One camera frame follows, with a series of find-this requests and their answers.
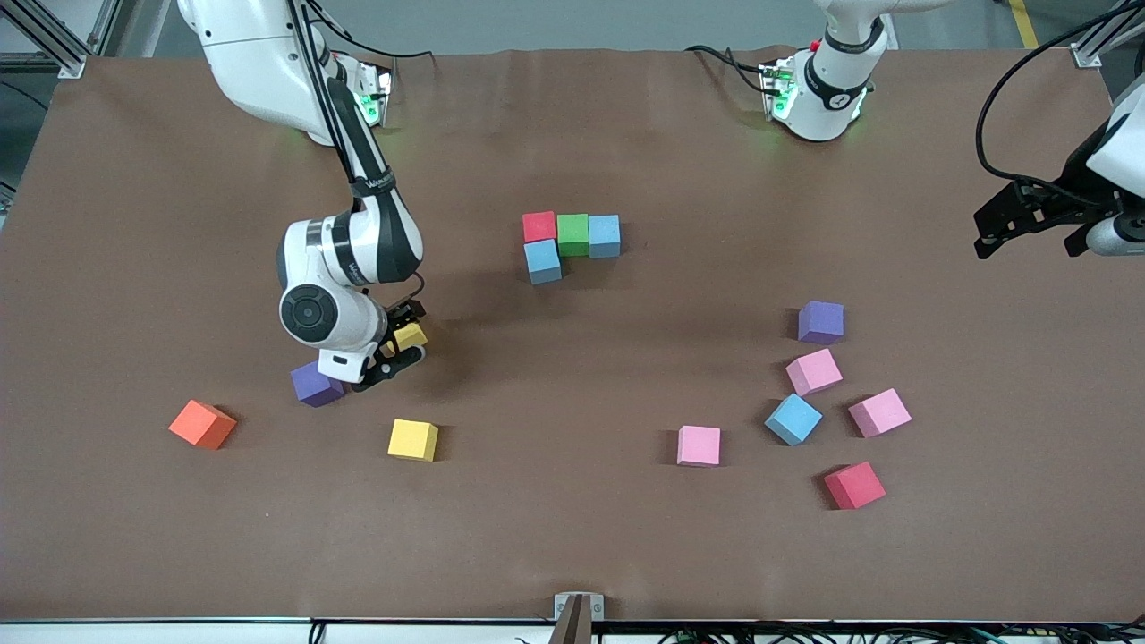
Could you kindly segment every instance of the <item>pink cube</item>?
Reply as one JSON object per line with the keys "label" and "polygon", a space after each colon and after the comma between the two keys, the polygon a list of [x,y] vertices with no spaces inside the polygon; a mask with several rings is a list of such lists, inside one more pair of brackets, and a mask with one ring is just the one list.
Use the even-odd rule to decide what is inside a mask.
{"label": "pink cube", "polygon": [[843,379],[829,348],[797,358],[788,364],[788,376],[795,386],[795,393],[799,395],[823,391]]}
{"label": "pink cube", "polygon": [[524,243],[556,238],[556,213],[554,211],[529,212],[521,215]]}
{"label": "pink cube", "polygon": [[883,484],[875,476],[875,470],[868,461],[827,474],[824,480],[839,510],[858,510],[876,498],[886,496]]}
{"label": "pink cube", "polygon": [[719,465],[719,429],[680,427],[679,443],[676,448],[676,464],[693,468],[714,468]]}
{"label": "pink cube", "polygon": [[848,411],[859,425],[859,431],[867,438],[884,434],[910,422],[910,414],[902,405],[899,392],[894,390],[872,395],[852,406]]}

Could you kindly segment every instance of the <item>red cube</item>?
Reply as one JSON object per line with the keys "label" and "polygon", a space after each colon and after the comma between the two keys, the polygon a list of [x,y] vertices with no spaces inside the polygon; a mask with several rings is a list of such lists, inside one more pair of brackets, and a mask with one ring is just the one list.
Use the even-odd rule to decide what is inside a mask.
{"label": "red cube", "polygon": [[856,510],[886,496],[883,484],[868,461],[827,474],[826,481],[839,510]]}
{"label": "red cube", "polygon": [[553,211],[530,212],[521,217],[524,227],[524,243],[556,238],[556,213]]}

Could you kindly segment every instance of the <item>yellow cube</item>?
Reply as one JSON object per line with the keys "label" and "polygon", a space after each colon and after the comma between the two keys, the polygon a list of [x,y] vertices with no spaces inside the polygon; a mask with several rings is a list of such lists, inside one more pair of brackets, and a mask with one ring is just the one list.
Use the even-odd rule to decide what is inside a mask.
{"label": "yellow cube", "polygon": [[405,351],[411,346],[425,345],[429,341],[429,338],[426,338],[425,331],[421,330],[421,325],[417,322],[411,322],[394,331],[394,339],[397,340],[397,348],[401,351]]}
{"label": "yellow cube", "polygon": [[389,437],[389,455],[411,461],[433,461],[437,449],[437,427],[417,421],[394,421]]}

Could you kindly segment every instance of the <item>purple cube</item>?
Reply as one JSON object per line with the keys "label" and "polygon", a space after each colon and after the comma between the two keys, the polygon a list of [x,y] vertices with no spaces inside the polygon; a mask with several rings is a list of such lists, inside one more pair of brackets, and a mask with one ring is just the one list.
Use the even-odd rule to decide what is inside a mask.
{"label": "purple cube", "polygon": [[294,380],[294,395],[310,407],[322,407],[346,395],[341,380],[318,372],[318,363],[310,362],[290,372]]}
{"label": "purple cube", "polygon": [[842,337],[842,304],[811,300],[799,312],[799,341],[830,345]]}

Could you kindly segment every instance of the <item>cube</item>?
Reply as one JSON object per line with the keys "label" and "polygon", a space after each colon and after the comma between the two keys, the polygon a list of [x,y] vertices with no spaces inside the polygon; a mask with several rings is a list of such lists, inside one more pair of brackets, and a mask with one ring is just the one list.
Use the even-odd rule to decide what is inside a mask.
{"label": "cube", "polygon": [[524,243],[556,238],[556,213],[553,211],[529,212],[521,215]]}
{"label": "cube", "polygon": [[587,257],[587,214],[556,215],[556,250],[561,257]]}
{"label": "cube", "polygon": [[811,300],[799,311],[799,341],[830,345],[843,338],[843,305]]}
{"label": "cube", "polygon": [[621,257],[621,215],[594,214],[589,218],[589,257]]}
{"label": "cube", "polygon": [[389,455],[409,461],[433,461],[437,449],[437,427],[417,421],[394,421],[389,434]]}
{"label": "cube", "polygon": [[290,372],[294,382],[294,395],[299,402],[310,407],[322,407],[346,395],[346,385],[318,371],[318,363],[310,362]]}
{"label": "cube", "polygon": [[811,430],[814,430],[822,418],[823,415],[806,400],[791,394],[783,399],[764,424],[783,442],[796,446],[807,440]]}
{"label": "cube", "polygon": [[788,377],[791,378],[791,386],[795,387],[795,393],[799,395],[821,392],[843,380],[843,374],[839,374],[839,368],[835,364],[835,356],[831,355],[829,348],[797,358],[795,362],[788,364],[787,371]]}
{"label": "cube", "polygon": [[235,419],[210,405],[192,400],[167,429],[195,447],[219,449],[235,429]]}
{"label": "cube", "polygon": [[556,242],[552,239],[526,244],[524,264],[529,268],[529,282],[532,285],[561,278],[561,259],[556,254]]}
{"label": "cube", "polygon": [[421,330],[421,324],[410,322],[401,329],[394,329],[394,339],[397,340],[397,350],[405,351],[411,346],[425,346],[429,338]]}
{"label": "cube", "polygon": [[693,468],[719,465],[719,429],[685,425],[676,447],[676,464]]}
{"label": "cube", "polygon": [[893,388],[872,395],[847,411],[866,438],[877,437],[910,422],[910,413]]}
{"label": "cube", "polygon": [[823,480],[839,510],[858,510],[886,496],[883,484],[867,461],[827,474]]}

